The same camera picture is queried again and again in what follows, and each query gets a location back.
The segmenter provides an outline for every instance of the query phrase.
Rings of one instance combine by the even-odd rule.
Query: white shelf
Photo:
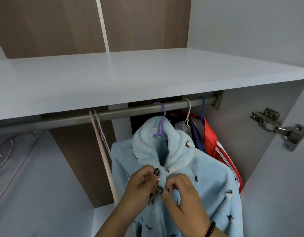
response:
[[[304,68],[190,48],[0,61],[0,119],[304,79]]]

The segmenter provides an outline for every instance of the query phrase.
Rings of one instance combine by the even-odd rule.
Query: hand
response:
[[[117,208],[130,223],[144,210],[147,204],[154,201],[159,170],[144,166],[133,173]]]
[[[176,205],[169,194],[174,189],[179,191],[181,197],[179,205]],[[161,197],[177,228],[184,236],[205,236],[211,222],[197,190],[187,175],[179,173],[171,177]]]

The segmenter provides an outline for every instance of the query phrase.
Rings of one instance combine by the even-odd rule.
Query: beaded bracelet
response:
[[[209,237],[212,234],[212,232],[214,231],[215,227],[216,227],[216,223],[213,221],[210,224],[210,226],[209,226],[209,228],[207,230],[207,234],[205,235],[205,237]]]

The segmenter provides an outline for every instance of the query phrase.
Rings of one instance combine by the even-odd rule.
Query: closet rod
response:
[[[211,105],[215,102],[215,100],[216,97],[206,98],[205,103],[206,105]],[[200,98],[195,100],[190,100],[190,103],[192,107],[203,105],[203,101]],[[167,111],[173,111],[173,110],[178,110],[188,107],[188,103],[186,100],[166,102],[163,104]],[[109,110],[109,111],[101,111],[101,112],[97,112],[97,114],[101,121],[105,121],[105,120],[112,120],[123,117],[140,116],[140,115],[157,113],[162,111],[163,109],[160,105],[152,104],[152,105],[143,105],[143,106],[122,108],[122,109]],[[24,133],[30,131],[40,131],[45,129],[52,129],[57,127],[70,126],[70,125],[79,125],[85,123],[91,123],[91,118],[89,114],[4,125],[4,126],[0,126],[0,135]]]

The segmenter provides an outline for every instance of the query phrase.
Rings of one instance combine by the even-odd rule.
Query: black nail polish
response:
[[[163,188],[161,187],[161,186],[158,186],[157,187],[157,191],[158,191],[158,193],[161,195],[161,194],[163,194]]]
[[[156,176],[158,176],[158,175],[159,175],[159,169],[156,168],[156,169],[154,170],[154,173],[153,173],[153,174],[156,175]]]

